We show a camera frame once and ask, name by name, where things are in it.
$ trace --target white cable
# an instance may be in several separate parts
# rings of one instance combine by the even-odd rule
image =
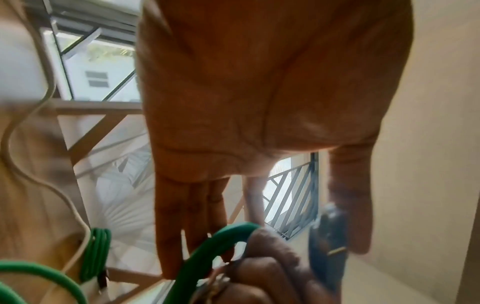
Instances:
[[[17,174],[18,176],[21,176],[22,178],[26,179],[27,181],[36,184],[41,187],[45,187],[49,189],[51,192],[55,193],[62,201],[65,202],[65,204],[69,207],[71,212],[73,213],[73,216],[75,217],[75,220],[80,224],[80,226],[83,228],[85,231],[85,236],[83,238],[83,241],[80,244],[80,247],[78,250],[75,252],[75,254],[71,257],[71,259],[65,264],[65,266],[62,268],[62,272],[66,273],[69,271],[75,263],[81,258],[83,255],[85,249],[87,248],[89,242],[90,242],[90,227],[82,220],[82,217],[80,216],[79,212],[75,208],[74,203],[72,200],[58,187],[55,185],[39,179],[24,169],[20,168],[13,160],[10,152],[10,141],[13,132],[30,116],[36,114],[43,106],[45,106],[49,101],[50,98],[52,98],[55,88],[56,88],[56,82],[55,82],[55,75],[54,71],[52,68],[52,65],[50,64],[49,57],[44,49],[43,43],[41,41],[41,38],[38,36],[37,32],[33,28],[33,26],[25,19],[22,17],[22,15],[15,9],[13,4],[11,3],[11,0],[3,0],[3,2],[13,11],[13,13],[17,16],[17,18],[22,22],[22,24],[25,26],[27,29],[28,33],[30,34],[33,43],[35,45],[38,58],[40,59],[40,63],[42,66],[43,73],[45,75],[46,81],[48,88],[45,92],[45,95],[43,96],[42,99],[40,99],[31,109],[26,111],[25,113],[19,115],[18,117],[14,118],[9,125],[6,127],[5,132],[0,140],[0,155],[1,158],[3,159],[6,167],[12,171],[13,173]],[[43,300],[48,296],[52,288],[50,288],[47,293],[43,296]]]

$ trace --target wooden surface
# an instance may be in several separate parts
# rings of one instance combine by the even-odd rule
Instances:
[[[0,1],[0,134],[20,111],[45,91],[45,81],[26,30]],[[37,115],[15,132],[15,160],[35,176],[63,189],[86,217],[65,142],[52,110]],[[0,163],[0,259],[35,261],[61,269],[79,245],[82,230],[66,205],[48,190],[13,176]],[[71,272],[77,277],[78,267]],[[0,281],[29,303],[38,303],[49,283],[29,275],[0,274]],[[56,289],[48,303],[70,303]]]

